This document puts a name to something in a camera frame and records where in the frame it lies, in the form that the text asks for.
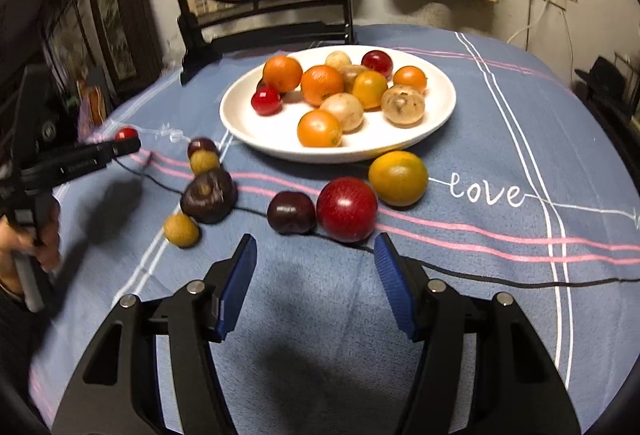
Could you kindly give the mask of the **person left hand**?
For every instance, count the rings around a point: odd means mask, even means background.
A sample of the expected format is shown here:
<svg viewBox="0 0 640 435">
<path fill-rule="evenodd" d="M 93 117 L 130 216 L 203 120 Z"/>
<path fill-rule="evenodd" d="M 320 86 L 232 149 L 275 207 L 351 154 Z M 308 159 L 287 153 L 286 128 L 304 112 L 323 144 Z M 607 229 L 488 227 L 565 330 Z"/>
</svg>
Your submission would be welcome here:
<svg viewBox="0 0 640 435">
<path fill-rule="evenodd" d="M 60 265 L 60 203 L 53 200 L 47 223 L 40 229 L 40 244 L 35 245 L 35 237 L 20 226 L 11 225 L 5 216 L 1 218 L 1 287 L 15 295 L 22 295 L 23 288 L 13 261 L 14 252 L 35 256 L 45 271 Z"/>
</svg>

